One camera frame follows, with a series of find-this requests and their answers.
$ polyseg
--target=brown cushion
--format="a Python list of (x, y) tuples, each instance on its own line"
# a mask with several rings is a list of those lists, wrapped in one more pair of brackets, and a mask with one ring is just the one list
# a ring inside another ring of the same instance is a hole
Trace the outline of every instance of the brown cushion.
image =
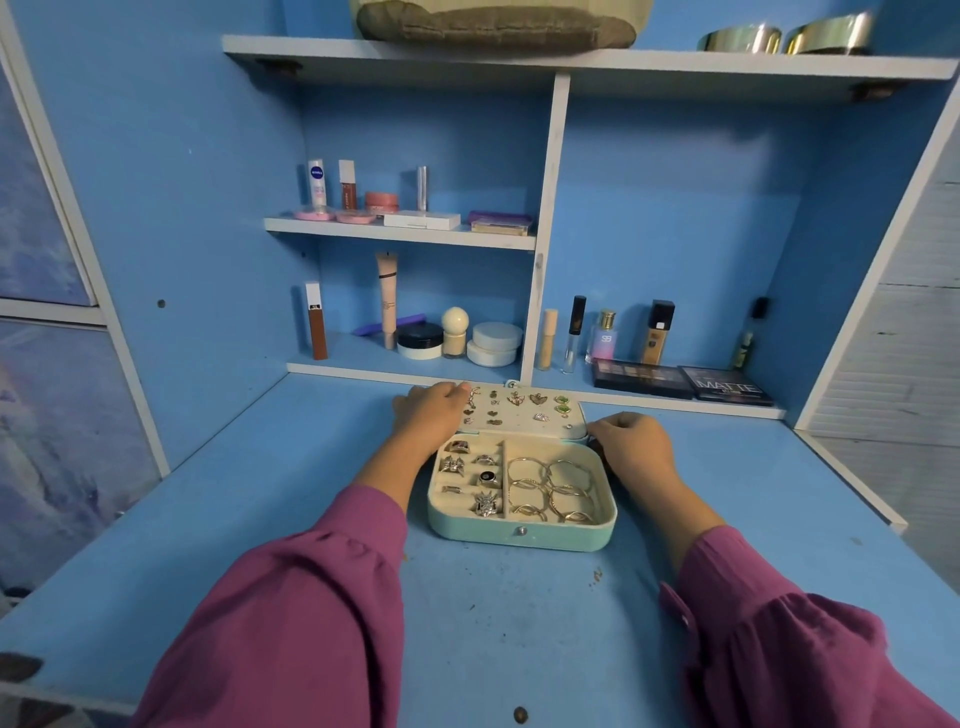
[(469, 8), (428, 12), (403, 0), (362, 6), (356, 17), (365, 38), (391, 42), (532, 48), (578, 53), (595, 48), (629, 48), (636, 30), (626, 20), (579, 8)]

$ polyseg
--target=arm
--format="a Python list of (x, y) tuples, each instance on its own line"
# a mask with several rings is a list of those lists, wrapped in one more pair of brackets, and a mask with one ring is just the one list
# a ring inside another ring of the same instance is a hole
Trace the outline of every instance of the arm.
[(690, 631), (684, 681), (703, 725), (957, 726), (894, 669), (879, 618), (805, 594), (683, 483), (656, 420), (623, 412), (588, 428), (679, 571), (661, 602)]
[(445, 383), (396, 398), (395, 432), (357, 484), (313, 528), (255, 548), (217, 582), (131, 727), (396, 725), (407, 501), (468, 392)]

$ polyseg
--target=metal bowl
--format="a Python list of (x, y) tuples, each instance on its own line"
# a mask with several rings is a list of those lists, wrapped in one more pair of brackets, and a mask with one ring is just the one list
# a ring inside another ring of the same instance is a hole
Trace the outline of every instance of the metal bowl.
[(782, 36), (780, 28), (766, 23), (734, 25), (707, 33), (697, 43), (697, 50), (720, 53), (777, 53)]
[(814, 20), (790, 31), (786, 49), (791, 56), (799, 53), (823, 53), (857, 56), (870, 53), (870, 32), (874, 28), (871, 12)]

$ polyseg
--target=blue cabinet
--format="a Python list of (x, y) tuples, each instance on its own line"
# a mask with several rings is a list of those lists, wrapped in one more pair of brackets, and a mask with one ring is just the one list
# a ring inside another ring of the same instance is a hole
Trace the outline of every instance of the blue cabinet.
[(158, 481), (107, 332), (0, 321), (0, 581), (38, 586)]
[(40, 161), (0, 72), (0, 298), (92, 305)]

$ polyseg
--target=jewelry box compartment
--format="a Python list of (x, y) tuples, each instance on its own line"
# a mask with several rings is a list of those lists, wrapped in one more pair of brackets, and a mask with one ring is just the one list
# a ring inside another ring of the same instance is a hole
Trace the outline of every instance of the jewelry box compartment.
[(437, 454), (427, 512), (430, 526), (447, 539), (568, 551), (603, 548), (616, 521), (596, 452), (508, 432), (450, 438)]

